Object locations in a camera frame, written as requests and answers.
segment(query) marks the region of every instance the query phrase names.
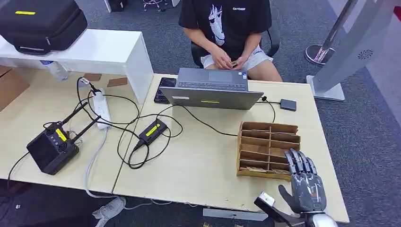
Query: wooden organizer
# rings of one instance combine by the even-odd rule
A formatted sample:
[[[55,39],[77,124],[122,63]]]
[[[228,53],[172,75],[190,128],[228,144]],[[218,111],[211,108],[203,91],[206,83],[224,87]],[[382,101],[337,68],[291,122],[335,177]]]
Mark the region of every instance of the wooden organizer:
[[[298,126],[242,122],[238,132],[237,176],[256,176],[289,181],[284,151],[300,150]]]

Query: cardboard box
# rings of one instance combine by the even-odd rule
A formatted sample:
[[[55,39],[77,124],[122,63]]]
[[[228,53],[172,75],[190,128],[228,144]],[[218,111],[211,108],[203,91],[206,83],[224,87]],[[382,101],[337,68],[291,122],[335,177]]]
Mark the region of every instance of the cardboard box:
[[[0,66],[0,112],[29,87],[10,67]]]
[[[291,180],[284,151],[300,150],[298,126],[242,122],[238,132],[237,176]]]

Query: laptop keyboard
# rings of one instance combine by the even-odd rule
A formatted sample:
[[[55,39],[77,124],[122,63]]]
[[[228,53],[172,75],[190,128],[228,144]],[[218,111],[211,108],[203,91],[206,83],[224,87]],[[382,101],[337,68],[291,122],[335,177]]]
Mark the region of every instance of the laptop keyboard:
[[[218,83],[180,81],[178,82],[177,87],[226,90],[226,91],[246,91],[245,84],[218,84]]]

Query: black phone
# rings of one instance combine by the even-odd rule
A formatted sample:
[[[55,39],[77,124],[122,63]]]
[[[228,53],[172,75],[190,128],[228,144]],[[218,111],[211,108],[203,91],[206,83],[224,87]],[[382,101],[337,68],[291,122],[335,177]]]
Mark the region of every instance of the black phone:
[[[175,87],[175,83],[177,82],[177,79],[175,78],[166,78],[163,77],[160,80],[159,87]],[[167,100],[167,98],[163,95],[163,93],[160,91],[160,89],[157,89],[155,99],[155,103],[163,103],[163,104],[170,104],[170,102]]]

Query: robotic finger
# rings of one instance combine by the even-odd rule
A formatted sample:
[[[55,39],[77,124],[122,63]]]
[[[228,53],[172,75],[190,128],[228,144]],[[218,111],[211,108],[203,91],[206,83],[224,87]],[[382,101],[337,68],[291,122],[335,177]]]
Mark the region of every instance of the robotic finger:
[[[294,156],[294,159],[295,159],[296,168],[297,168],[297,171],[298,171],[297,173],[303,173],[304,172],[304,167],[302,165],[301,158],[299,157],[298,152],[296,150],[292,149],[292,148],[290,150],[291,150],[291,153],[292,153],[292,155]]]
[[[311,167],[310,167],[310,165],[308,163],[308,160],[306,159],[305,155],[301,151],[298,151],[298,154],[301,156],[302,164],[304,165],[305,171],[307,173],[310,173],[311,172]]]
[[[289,171],[290,171],[291,175],[297,174],[294,162],[292,161],[291,154],[288,151],[284,151],[284,155],[287,158],[287,162],[289,164]]]
[[[313,163],[312,159],[310,159],[309,157],[307,157],[306,159],[308,160],[308,163],[309,163],[309,165],[311,167],[311,172],[314,175],[317,175],[317,170],[316,170],[316,167],[314,166],[314,163]]]

